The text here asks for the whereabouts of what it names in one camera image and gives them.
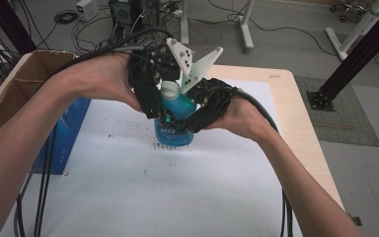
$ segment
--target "white bottle cap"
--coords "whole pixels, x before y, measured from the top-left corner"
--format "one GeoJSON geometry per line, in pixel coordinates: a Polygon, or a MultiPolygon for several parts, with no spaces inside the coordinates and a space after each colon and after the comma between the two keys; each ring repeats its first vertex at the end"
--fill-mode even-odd
{"type": "Polygon", "coordinates": [[[161,94],[165,100],[173,101],[177,99],[181,94],[180,85],[176,82],[162,81],[161,94]]]}

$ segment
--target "white paper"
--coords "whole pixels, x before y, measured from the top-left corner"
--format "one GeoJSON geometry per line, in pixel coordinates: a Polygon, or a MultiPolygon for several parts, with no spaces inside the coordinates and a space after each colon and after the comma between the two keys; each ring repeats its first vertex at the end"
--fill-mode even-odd
{"type": "MultiPolygon", "coordinates": [[[[266,83],[226,81],[276,119],[266,83]]],[[[66,176],[50,180],[43,236],[279,236],[281,186],[259,146],[226,130],[186,147],[158,145],[153,120],[118,102],[93,101],[66,176]]],[[[33,233],[40,176],[23,202],[33,233]]],[[[2,236],[11,236],[12,218],[2,236]]],[[[295,236],[301,236],[297,222],[295,236]]]]}

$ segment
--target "floor mat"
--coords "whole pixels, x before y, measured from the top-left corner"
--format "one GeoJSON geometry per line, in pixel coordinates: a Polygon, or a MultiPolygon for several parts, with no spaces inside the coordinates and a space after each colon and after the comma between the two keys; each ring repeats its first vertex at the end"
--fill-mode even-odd
{"type": "Polygon", "coordinates": [[[316,92],[326,80],[295,76],[301,97],[319,140],[379,146],[375,133],[355,92],[348,84],[333,100],[333,112],[311,110],[306,91],[316,92]]]}

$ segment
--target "floor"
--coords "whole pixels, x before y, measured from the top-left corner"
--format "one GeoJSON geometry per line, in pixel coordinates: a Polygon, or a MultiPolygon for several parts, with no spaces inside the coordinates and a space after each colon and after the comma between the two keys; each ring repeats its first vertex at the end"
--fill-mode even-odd
{"type": "MultiPolygon", "coordinates": [[[[76,3],[75,0],[59,1],[58,4],[44,0],[26,2],[44,36],[54,26],[53,16],[61,10],[73,9],[76,3]]],[[[213,2],[239,10],[245,1],[213,2]]],[[[18,1],[14,4],[17,14],[24,21],[18,1]]],[[[207,25],[195,20],[223,21],[228,14],[229,12],[218,10],[206,1],[189,2],[190,46],[194,50],[223,46],[224,52],[218,59],[218,64],[282,68],[290,70],[294,75],[321,79],[329,78],[341,64],[336,56],[322,52],[312,38],[299,31],[265,32],[250,22],[255,49],[244,53],[240,29],[236,24],[207,25]]],[[[333,28],[340,40],[343,40],[359,21],[355,16],[350,16],[346,23],[341,23],[339,15],[340,13],[331,13],[327,5],[263,0],[255,3],[252,19],[265,29],[299,28],[313,35],[326,51],[335,53],[324,29],[333,28]]],[[[175,31],[177,23],[178,20],[168,27],[178,36],[179,31],[175,31]]],[[[81,37],[92,41],[104,40],[110,35],[111,27],[109,19],[100,20],[84,31],[81,37]]],[[[47,44],[54,49],[76,51],[72,45],[71,30],[72,25],[57,26],[47,44]]],[[[40,42],[36,33],[33,33],[33,39],[40,42]]],[[[351,84],[379,137],[379,63],[370,61],[351,84]]],[[[379,147],[324,141],[321,146],[346,211],[360,218],[362,226],[359,228],[365,236],[379,236],[379,147]]]]}

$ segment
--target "spray bottle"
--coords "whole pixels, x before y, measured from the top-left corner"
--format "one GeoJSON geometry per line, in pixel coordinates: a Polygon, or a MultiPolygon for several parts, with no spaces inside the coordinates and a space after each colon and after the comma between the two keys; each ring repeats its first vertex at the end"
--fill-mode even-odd
{"type": "MultiPolygon", "coordinates": [[[[163,81],[161,95],[165,109],[169,110],[177,120],[188,118],[196,109],[196,104],[181,93],[177,82],[163,81]]],[[[193,139],[193,133],[185,131],[177,134],[173,128],[163,125],[157,119],[155,119],[155,132],[159,142],[168,146],[186,146],[193,139]]]]}

